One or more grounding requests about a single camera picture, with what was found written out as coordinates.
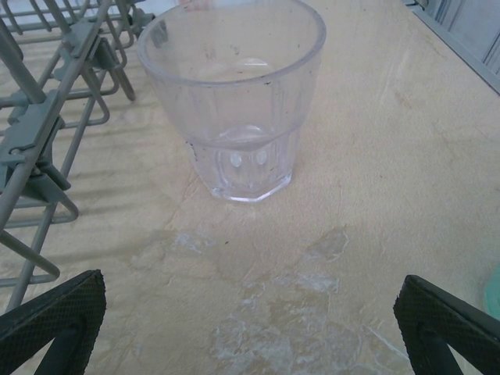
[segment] cup rim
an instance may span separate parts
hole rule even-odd
[[[192,1],[193,3],[200,2],[204,0],[194,0]],[[278,69],[273,71],[272,73],[264,74],[263,76],[259,77],[253,77],[253,78],[245,78],[242,80],[228,80],[228,81],[223,81],[223,82],[218,82],[218,81],[209,81],[209,80],[192,80],[188,78],[183,78],[180,77],[176,74],[171,74],[165,70],[160,69],[156,64],[154,64],[149,57],[146,54],[146,36],[148,35],[152,28],[155,27],[155,25],[161,21],[163,21],[163,16],[166,15],[168,12],[171,12],[175,9],[179,9],[181,7],[185,7],[186,4],[179,4],[174,6],[173,8],[165,11],[161,15],[157,16],[153,21],[151,21],[148,26],[141,32],[141,35],[139,36],[138,42],[137,42],[137,54],[139,59],[141,60],[142,64],[145,66],[146,70],[151,71],[154,73],[156,76],[160,76],[165,78],[166,80],[178,83],[178,84],[183,84],[187,86],[197,86],[197,87],[206,87],[206,88],[221,88],[221,87],[226,87],[226,86],[236,86],[240,84],[260,84],[260,83],[265,83],[271,81],[271,80],[276,80],[279,77],[282,77],[286,74],[289,74],[292,71],[298,70],[301,66],[305,65],[308,63],[314,56],[316,56],[320,51],[321,48],[323,47],[325,40],[327,39],[327,26],[323,21],[323,18],[319,15],[319,13],[310,5],[305,4],[301,0],[281,0],[281,1],[288,1],[288,2],[293,2],[298,6],[301,6],[308,12],[313,19],[316,21],[316,26],[318,29],[318,38],[316,39],[316,42],[314,45],[310,48],[310,50],[307,51],[303,57],[300,59],[294,61],[292,64],[285,66],[284,68]]]

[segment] black textured grip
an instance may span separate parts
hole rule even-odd
[[[105,313],[99,270],[87,271],[0,317],[0,375],[46,346],[35,375],[82,375]]]
[[[418,276],[394,306],[416,375],[462,374],[449,346],[483,374],[500,374],[500,322]]]

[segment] cup base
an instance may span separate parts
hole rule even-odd
[[[223,198],[229,201],[256,203],[268,198],[275,192],[285,188],[291,181],[291,173],[277,180],[274,184],[261,191],[235,191],[231,189],[222,189],[220,187],[211,188],[212,195],[216,198]]]

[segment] beige countertop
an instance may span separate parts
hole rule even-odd
[[[104,273],[86,374],[412,373],[392,313],[405,275],[482,306],[499,97],[399,0],[307,2],[328,27],[316,95],[291,184],[256,205],[210,195],[129,51],[137,100],[114,95],[87,130],[81,215],[43,249],[58,282]],[[2,249],[2,276],[20,264]]]

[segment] green object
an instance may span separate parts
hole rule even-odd
[[[484,308],[486,313],[500,320],[500,265],[493,272],[484,290]]]

